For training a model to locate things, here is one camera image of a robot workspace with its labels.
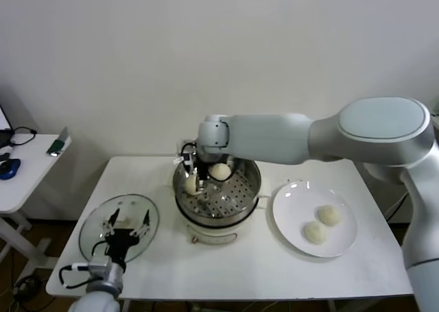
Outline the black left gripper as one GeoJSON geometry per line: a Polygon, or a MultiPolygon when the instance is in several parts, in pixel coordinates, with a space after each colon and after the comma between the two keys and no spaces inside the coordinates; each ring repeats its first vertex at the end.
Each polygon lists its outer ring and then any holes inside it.
{"type": "Polygon", "coordinates": [[[119,215],[119,209],[109,217],[108,220],[102,224],[103,235],[108,245],[106,255],[111,258],[113,262],[124,262],[128,250],[140,242],[140,238],[150,231],[150,210],[147,210],[143,223],[137,229],[114,229],[116,220],[119,215]]]}

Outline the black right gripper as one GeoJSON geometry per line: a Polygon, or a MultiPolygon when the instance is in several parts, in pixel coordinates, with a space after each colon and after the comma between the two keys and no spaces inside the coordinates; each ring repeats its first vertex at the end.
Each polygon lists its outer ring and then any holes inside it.
{"type": "MultiPolygon", "coordinates": [[[[206,160],[205,156],[197,154],[196,167],[198,171],[198,193],[203,194],[206,191],[206,180],[209,176],[209,161],[206,160]]],[[[187,173],[187,177],[193,174],[192,165],[184,165],[184,168],[187,173]]]]}

